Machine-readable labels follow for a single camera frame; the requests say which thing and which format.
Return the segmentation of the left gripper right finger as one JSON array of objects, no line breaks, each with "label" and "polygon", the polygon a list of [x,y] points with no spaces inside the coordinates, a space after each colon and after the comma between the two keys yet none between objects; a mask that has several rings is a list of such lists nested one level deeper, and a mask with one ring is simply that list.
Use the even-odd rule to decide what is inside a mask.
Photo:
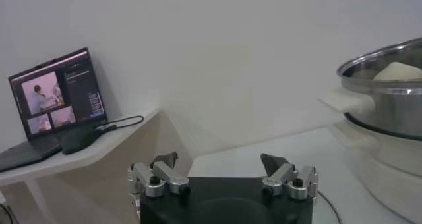
[{"label": "left gripper right finger", "polygon": [[262,192],[268,198],[287,194],[291,199],[317,200],[319,174],[315,167],[306,165],[302,169],[284,157],[261,154],[267,176],[262,178]]}]

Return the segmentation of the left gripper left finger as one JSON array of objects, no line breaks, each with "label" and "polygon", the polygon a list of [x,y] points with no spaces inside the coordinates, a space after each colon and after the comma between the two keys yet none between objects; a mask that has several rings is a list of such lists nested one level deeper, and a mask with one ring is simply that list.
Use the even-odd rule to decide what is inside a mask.
[{"label": "left gripper left finger", "polygon": [[177,152],[156,156],[151,163],[132,163],[127,170],[128,193],[134,198],[141,194],[149,198],[164,195],[165,187],[171,194],[186,196],[191,193],[189,178],[174,170]]}]

